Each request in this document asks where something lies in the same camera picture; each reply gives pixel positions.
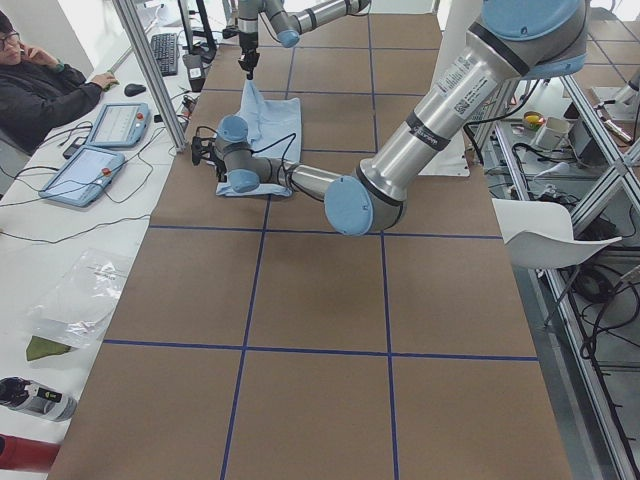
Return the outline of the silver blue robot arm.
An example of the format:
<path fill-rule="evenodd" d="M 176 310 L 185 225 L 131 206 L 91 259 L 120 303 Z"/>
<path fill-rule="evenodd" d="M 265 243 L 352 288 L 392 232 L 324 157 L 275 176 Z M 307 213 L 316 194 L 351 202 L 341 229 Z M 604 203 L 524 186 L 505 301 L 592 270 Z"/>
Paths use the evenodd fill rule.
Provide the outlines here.
<path fill-rule="evenodd" d="M 504 82 L 579 71 L 586 57 L 586 1 L 485 1 L 466 46 L 390 139 L 350 175 L 339 176 L 252 149 L 248 124 L 227 115 L 212 139 L 194 139 L 193 164 L 211 161 L 236 194 L 277 184 L 324 204 L 334 230 L 364 235 L 397 224 L 408 188 Z"/>
<path fill-rule="evenodd" d="M 292 48 L 303 34 L 339 18 L 360 14 L 370 5 L 371 2 L 366 0 L 334 0 L 289 13 L 284 3 L 278 0 L 239 1 L 237 27 L 241 55 L 238 64 L 246 78 L 252 80 L 260 58 L 258 19 L 262 13 L 266 15 L 276 40 L 285 48 Z"/>

